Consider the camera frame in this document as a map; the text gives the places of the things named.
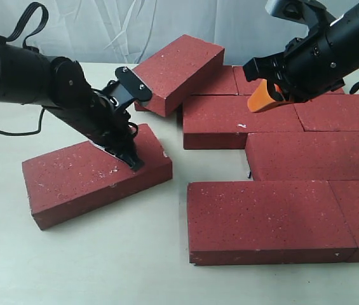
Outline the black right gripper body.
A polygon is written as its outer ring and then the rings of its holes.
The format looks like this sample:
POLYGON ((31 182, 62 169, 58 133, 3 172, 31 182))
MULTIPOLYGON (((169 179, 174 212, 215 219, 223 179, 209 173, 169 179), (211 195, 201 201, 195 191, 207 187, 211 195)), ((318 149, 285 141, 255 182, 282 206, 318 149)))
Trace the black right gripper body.
MULTIPOLYGON (((344 86, 344 77, 359 69, 359 3, 329 27, 294 38, 282 52, 284 80, 277 81, 284 99, 306 102, 344 86)), ((359 81, 351 93, 359 90, 359 81)))

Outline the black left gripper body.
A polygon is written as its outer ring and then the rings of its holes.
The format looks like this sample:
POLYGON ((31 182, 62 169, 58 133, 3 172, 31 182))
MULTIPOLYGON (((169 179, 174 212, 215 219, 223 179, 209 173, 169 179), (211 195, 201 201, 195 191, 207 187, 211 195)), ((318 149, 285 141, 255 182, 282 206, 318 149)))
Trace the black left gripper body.
POLYGON ((77 61, 57 57, 51 61, 50 97, 46 110, 113 156, 112 149, 134 141, 135 124, 125 109, 115 111, 112 101, 92 88, 77 61))

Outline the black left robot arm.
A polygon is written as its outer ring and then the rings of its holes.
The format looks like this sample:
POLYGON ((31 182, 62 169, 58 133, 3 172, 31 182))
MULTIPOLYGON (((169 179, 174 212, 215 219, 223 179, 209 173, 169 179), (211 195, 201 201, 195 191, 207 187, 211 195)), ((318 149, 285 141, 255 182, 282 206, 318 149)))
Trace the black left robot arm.
POLYGON ((152 92, 128 67, 118 67, 115 76, 94 89, 79 62, 12 46, 0 36, 0 102, 40 105, 137 171, 144 165, 134 143, 139 128, 127 108, 149 101, 152 92))

